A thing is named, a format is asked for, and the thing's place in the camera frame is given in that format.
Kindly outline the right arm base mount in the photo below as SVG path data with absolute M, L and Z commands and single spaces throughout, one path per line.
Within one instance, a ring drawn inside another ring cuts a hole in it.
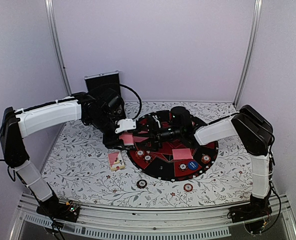
M 244 227 L 246 231 L 252 235 L 261 234 L 271 220 L 272 209 L 259 204 L 244 204 L 229 208 L 227 218 L 232 220 L 232 223 L 246 222 Z

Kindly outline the red playing card deck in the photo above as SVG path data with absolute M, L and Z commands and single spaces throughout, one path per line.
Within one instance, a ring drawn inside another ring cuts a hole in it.
M 134 145 L 134 138 L 132 133 L 124 132 L 119 136 L 119 139 L 123 141 L 125 146 Z

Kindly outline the orange chip stack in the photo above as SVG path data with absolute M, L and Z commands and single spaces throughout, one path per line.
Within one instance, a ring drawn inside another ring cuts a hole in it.
M 184 191 L 191 192 L 193 190 L 193 186 L 190 183 L 184 184 Z

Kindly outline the orange chips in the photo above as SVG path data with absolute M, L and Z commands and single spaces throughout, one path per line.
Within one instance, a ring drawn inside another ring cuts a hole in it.
M 208 164 L 211 161 L 211 157 L 209 155 L 202 155 L 201 162 L 203 164 Z
M 143 151 L 143 150 L 137 150 L 137 151 L 135 152 L 135 156 L 136 156 L 137 158 L 142 158 L 142 157 L 144 157 L 144 155 L 145 155 L 145 151 Z

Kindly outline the single red dealt card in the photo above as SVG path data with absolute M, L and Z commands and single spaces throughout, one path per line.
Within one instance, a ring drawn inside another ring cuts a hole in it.
M 148 139 L 148 137 L 142 137 L 142 136 L 134 136 L 133 137 L 133 140 L 135 143 L 140 143 L 140 142 L 143 142 L 147 139 Z

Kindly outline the blue small blind button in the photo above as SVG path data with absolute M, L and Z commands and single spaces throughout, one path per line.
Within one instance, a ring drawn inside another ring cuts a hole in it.
M 198 169 L 199 164 L 198 164 L 196 161 L 192 160 L 192 161 L 189 161 L 189 162 L 188 162 L 187 166 L 188 166 L 188 168 L 189 168 L 190 170 L 194 170 L 194 171 L 195 171 L 195 170 Z

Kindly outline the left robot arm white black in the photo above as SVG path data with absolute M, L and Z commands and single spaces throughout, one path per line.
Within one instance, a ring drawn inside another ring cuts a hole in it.
M 84 125 L 100 130 L 105 147 L 113 149 L 123 144 L 119 139 L 121 125 L 118 123 L 123 119 L 123 108 L 124 100 L 111 88 L 97 97 L 78 92 L 29 108 L 14 110 L 8 107 L 0 127 L 1 161 L 30 189 L 41 208 L 51 217 L 58 217 L 63 204 L 30 160 L 24 139 L 39 131 L 80 120 Z

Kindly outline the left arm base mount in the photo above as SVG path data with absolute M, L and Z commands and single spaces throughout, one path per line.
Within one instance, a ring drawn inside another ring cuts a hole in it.
M 76 223 L 80 213 L 80 205 L 71 201 L 62 203 L 59 200 L 48 199 L 39 204 L 36 212 L 49 218 Z

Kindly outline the dark red chip stack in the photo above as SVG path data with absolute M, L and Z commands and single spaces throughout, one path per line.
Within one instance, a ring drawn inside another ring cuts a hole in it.
M 136 185 L 137 185 L 137 187 L 138 187 L 139 189 L 143 189 L 143 188 L 145 188 L 145 187 L 147 186 L 147 181 L 141 179 L 141 180 L 139 180 L 139 181 L 136 183 Z

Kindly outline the dark chips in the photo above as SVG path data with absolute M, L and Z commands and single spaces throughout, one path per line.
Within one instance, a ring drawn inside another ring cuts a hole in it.
M 146 155 L 146 156 L 144 157 L 144 161 L 147 162 L 147 163 L 150 162 L 151 159 L 152 159 L 152 157 L 151 157 L 150 155 Z
M 181 171 L 185 171 L 185 170 L 187 169 L 187 165 L 184 164 L 184 163 L 182 163 L 182 164 L 179 165 L 179 169 L 180 169 Z

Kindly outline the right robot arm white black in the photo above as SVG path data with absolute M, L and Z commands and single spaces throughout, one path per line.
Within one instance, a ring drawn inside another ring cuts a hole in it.
M 197 124 L 183 106 L 176 106 L 166 114 L 165 122 L 157 113 L 144 116 L 145 122 L 137 120 L 134 136 L 143 137 L 140 149 L 158 150 L 162 143 L 179 139 L 191 148 L 206 146 L 220 139 L 238 136 L 252 162 L 253 188 L 250 203 L 229 209 L 229 216 L 240 221 L 271 214 L 269 198 L 275 190 L 271 179 L 275 165 L 272 145 L 275 141 L 272 125 L 250 105 L 238 112 L 210 123 Z

